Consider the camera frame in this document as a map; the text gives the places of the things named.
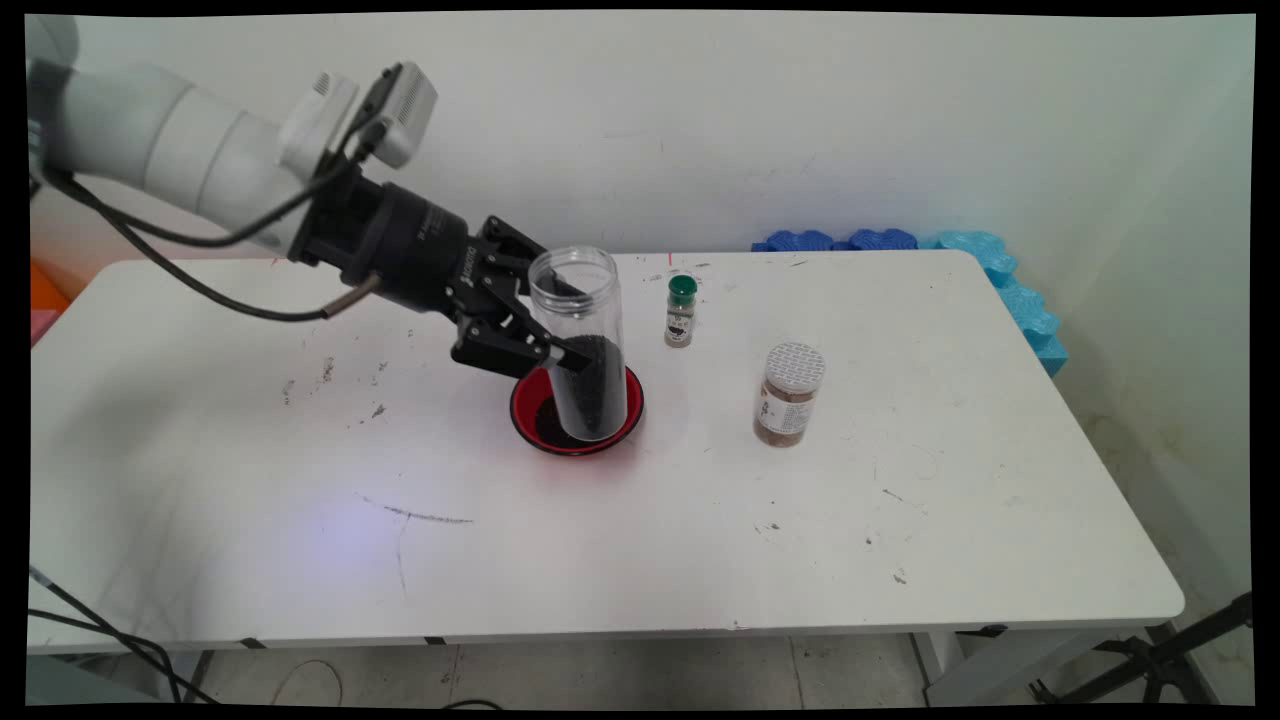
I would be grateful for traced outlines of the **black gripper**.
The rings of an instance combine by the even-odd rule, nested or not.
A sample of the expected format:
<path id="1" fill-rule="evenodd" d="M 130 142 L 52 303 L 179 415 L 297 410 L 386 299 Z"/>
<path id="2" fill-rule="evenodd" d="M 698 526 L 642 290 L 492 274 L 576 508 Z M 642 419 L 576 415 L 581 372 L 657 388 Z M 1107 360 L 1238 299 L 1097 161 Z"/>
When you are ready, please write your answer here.
<path id="1" fill-rule="evenodd" d="M 595 352 L 552 334 L 521 302 L 499 300 L 588 299 L 550 268 L 547 249 L 498 217 L 474 233 L 461 217 L 398 184 L 380 191 L 367 224 L 369 269 L 381 279 L 376 293 L 453 322 L 454 363 L 515 379 L 538 368 L 591 368 Z"/>

